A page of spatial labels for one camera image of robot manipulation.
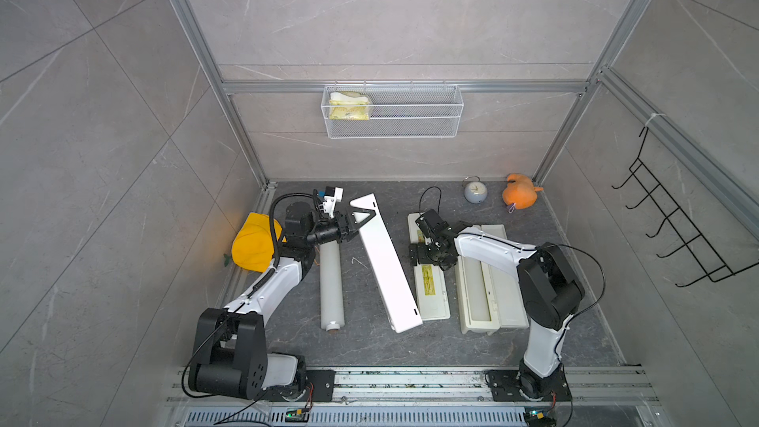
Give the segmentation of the white wrap dispenser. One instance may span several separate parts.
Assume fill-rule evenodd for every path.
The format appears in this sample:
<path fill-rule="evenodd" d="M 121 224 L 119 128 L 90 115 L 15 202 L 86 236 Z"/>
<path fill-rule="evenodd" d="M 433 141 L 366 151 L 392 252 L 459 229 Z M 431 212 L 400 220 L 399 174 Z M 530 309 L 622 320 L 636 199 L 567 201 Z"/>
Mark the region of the white wrap dispenser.
<path fill-rule="evenodd" d="M 420 213 L 411 213 L 407 217 L 409 239 L 411 243 L 423 244 L 425 237 L 415 221 Z M 423 321 L 445 320 L 451 317 L 448 291 L 443 271 L 432 265 L 413 266 L 416 301 Z"/>

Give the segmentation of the white dispenser base tray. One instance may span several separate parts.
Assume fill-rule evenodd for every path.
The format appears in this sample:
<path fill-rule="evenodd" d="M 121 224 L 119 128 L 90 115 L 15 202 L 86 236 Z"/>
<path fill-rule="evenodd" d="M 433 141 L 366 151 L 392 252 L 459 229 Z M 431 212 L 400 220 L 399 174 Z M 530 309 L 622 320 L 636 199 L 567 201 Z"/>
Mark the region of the white dispenser base tray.
<path fill-rule="evenodd" d="M 372 209 L 376 217 L 359 232 L 374 271 L 387 318 L 395 333 L 421 326 L 422 319 L 400 259 L 381 217 L 374 194 L 350 202 L 350 207 Z"/>
<path fill-rule="evenodd" d="M 500 320 L 490 267 L 460 256 L 455 273 L 462 334 L 494 334 Z"/>

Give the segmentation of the white dispenser lid with label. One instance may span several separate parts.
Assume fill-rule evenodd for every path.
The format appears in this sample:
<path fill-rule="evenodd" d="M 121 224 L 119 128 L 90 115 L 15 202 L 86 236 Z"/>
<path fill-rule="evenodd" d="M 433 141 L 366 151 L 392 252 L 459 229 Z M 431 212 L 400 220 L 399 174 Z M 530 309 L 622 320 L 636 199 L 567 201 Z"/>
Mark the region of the white dispenser lid with label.
<path fill-rule="evenodd" d="M 482 264 L 491 281 L 497 318 L 501 329 L 522 329 L 530 325 L 523 306 L 519 284 L 516 279 L 504 271 L 488 264 Z"/>

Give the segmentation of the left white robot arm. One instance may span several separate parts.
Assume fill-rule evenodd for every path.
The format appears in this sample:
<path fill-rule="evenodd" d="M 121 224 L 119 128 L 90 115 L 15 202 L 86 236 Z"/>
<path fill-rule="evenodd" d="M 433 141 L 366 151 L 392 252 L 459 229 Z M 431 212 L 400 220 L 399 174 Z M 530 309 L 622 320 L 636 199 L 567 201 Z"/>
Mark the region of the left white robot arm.
<path fill-rule="evenodd" d="M 267 349 L 265 327 L 285 296 L 304 280 L 319 245 L 350 241 L 375 219 L 373 209 L 355 209 L 363 219 L 338 211 L 324 213 L 314 196 L 296 198 L 285 213 L 282 227 L 267 217 L 263 253 L 273 257 L 266 271 L 238 298 L 223 308 L 208 308 L 198 321 L 193 353 L 181 377 L 185 395 L 194 399 L 235 397 L 256 401 L 268 393 L 300 395 L 308 387 L 304 358 Z"/>

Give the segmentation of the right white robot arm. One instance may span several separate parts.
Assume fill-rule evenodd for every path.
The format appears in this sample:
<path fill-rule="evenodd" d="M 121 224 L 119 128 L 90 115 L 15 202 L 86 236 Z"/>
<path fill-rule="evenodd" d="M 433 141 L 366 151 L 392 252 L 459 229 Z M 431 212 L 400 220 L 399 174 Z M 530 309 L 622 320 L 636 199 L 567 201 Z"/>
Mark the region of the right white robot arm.
<path fill-rule="evenodd" d="M 403 332 L 421 325 L 421 315 L 379 216 L 374 210 L 355 211 L 345 223 L 339 223 L 338 240 L 361 237 L 391 327 Z M 512 242 L 462 221 L 449 225 L 433 210 L 423 213 L 416 224 L 425 242 L 411 246 L 412 262 L 444 267 L 460 258 L 474 259 L 502 271 L 518 283 L 530 320 L 530 333 L 515 386 L 523 397 L 532 401 L 557 393 L 565 382 L 561 363 L 563 338 L 585 296 L 561 247 L 555 243 L 534 246 Z"/>

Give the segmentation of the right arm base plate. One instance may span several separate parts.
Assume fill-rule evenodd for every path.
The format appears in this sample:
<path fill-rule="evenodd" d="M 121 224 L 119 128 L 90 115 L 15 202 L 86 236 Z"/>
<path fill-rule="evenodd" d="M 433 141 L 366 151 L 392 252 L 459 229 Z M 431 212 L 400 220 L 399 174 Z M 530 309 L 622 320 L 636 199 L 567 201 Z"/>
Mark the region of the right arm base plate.
<path fill-rule="evenodd" d="M 529 368 L 490 370 L 485 383 L 494 401 L 572 401 L 563 366 L 541 378 Z"/>

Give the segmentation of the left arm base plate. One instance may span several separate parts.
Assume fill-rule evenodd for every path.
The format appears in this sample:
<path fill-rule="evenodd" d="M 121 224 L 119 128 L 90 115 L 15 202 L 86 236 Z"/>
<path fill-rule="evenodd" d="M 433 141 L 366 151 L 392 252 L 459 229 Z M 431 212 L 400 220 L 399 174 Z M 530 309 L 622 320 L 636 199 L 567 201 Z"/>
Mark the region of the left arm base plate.
<path fill-rule="evenodd" d="M 286 387 L 270 387 L 262 393 L 267 401 L 330 402 L 336 387 L 336 372 L 333 370 L 308 369 L 298 373 L 294 383 Z"/>

